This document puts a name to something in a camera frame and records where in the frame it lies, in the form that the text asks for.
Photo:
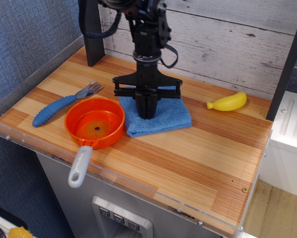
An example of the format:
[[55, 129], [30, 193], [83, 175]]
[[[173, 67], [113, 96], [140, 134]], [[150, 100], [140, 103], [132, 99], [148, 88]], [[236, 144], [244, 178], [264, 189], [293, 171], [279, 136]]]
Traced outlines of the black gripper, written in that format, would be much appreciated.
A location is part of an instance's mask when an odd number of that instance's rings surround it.
[[136, 72], [113, 78], [114, 94], [136, 101], [139, 117], [151, 119], [161, 98], [181, 97], [182, 80], [162, 74], [157, 64], [137, 62]]

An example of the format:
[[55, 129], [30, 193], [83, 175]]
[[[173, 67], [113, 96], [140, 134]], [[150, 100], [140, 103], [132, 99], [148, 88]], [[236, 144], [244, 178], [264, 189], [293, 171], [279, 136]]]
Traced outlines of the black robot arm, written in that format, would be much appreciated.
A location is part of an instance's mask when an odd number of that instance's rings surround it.
[[177, 51], [168, 45], [171, 28], [166, 20], [166, 4], [161, 0], [100, 0], [103, 7], [124, 14], [135, 45], [133, 58], [136, 72], [113, 78], [114, 93], [119, 97], [132, 97], [138, 114], [143, 119], [154, 117], [157, 103], [162, 98], [181, 96], [182, 81], [166, 76], [158, 70], [162, 49]]

